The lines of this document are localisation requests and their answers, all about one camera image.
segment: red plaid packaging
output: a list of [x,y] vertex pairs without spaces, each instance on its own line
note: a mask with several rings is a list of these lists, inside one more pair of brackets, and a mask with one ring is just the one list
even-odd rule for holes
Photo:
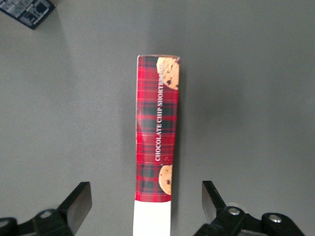
[[179,57],[138,57],[133,236],[170,232],[178,84]]

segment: gray table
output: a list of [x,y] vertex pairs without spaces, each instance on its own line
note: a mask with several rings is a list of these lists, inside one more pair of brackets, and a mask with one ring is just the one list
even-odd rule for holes
[[35,31],[0,14],[0,217],[90,181],[78,236],[132,235],[138,54],[181,57],[172,235],[201,181],[315,232],[315,1],[59,0]]

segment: dark blue package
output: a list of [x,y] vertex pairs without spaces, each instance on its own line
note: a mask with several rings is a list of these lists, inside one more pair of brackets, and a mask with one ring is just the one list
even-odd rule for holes
[[32,30],[54,10],[50,0],[0,0],[0,11]]

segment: tartan pattern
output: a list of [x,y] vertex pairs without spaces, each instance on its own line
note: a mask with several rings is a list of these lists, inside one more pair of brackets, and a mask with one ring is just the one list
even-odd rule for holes
[[160,188],[163,165],[173,164],[178,90],[163,86],[161,160],[155,160],[157,131],[157,56],[139,56],[136,105],[136,194],[142,202],[168,202],[171,196]]

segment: chocolate chip shortbread box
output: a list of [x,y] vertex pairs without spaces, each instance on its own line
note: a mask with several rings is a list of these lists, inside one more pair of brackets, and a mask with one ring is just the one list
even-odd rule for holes
[[0,11],[34,30],[55,8],[50,0],[0,0]]
[[179,57],[138,57],[133,236],[169,236]]

